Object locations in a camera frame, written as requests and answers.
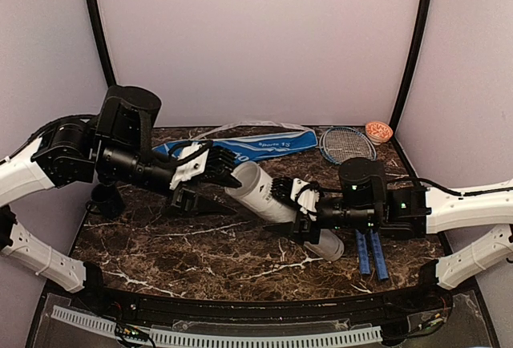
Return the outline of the blue racket bag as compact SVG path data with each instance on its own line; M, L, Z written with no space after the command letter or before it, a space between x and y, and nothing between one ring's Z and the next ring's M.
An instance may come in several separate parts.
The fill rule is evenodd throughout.
M224 153L235 164L258 162L314 149L317 135L312 128L294 123L273 121L242 121L191 134L187 139L167 140L153 150L163 156L178 159L187 142L212 142L209 155Z

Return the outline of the blue badminton racket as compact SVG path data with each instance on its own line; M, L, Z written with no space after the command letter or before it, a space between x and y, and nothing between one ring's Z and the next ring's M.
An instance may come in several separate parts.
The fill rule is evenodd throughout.
M332 164L342 164L355 157L377 158L374 145L363 133L351 127L329 128L321 135L320 150Z
M332 127L321 135L321 154L332 164L342 164L354 157L363 157L369 160L377 159L374 145L360 131L351 127ZM374 268L379 281L389 279L386 261L382 251L379 235L373 231L362 233L355 230L357 243L358 263L361 275L370 275L370 257L368 245L374 256Z

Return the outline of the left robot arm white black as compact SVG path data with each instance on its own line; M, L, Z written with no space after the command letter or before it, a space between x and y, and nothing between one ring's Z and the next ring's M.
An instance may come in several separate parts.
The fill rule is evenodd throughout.
M197 213L210 200L191 188L198 183L239 188L232 174L235 154L211 140L185 141L168 153L151 147L151 130L161 108L160 98L141 87L107 89L98 115L68 115L33 133L1 161L1 253L81 298L96 313L113 306L104 289L100 267L75 260L33 236L17 219L10 204L32 193L74 182L100 182L106 197L100 204L119 203L121 181L167 196L178 213Z

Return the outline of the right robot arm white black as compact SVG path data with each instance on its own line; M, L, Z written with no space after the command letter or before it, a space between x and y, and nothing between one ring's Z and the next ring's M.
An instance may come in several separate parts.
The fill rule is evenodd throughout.
M323 229L379 232L395 240L423 238L452 229L489 225L491 230L465 248L427 262L419 286L409 294L417 311L430 308L440 288L454 289L466 279L512 256L512 182L455 191L423 178L390 189L382 162L362 157L340 164L339 189L317 182L277 178L271 193L293 211L291 220L269 225L299 245L316 244Z

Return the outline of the white shuttlecock tube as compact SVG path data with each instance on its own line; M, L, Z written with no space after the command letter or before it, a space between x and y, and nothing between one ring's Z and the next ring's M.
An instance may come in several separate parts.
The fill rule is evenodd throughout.
M273 198L273 179L257 163L239 164L232 175L241 182L241 186L226 188L225 192L258 217L269 223L292 222L296 218L296 210ZM305 241L303 245L327 261L340 259L345 251L342 240L328 229L321 230L318 244Z

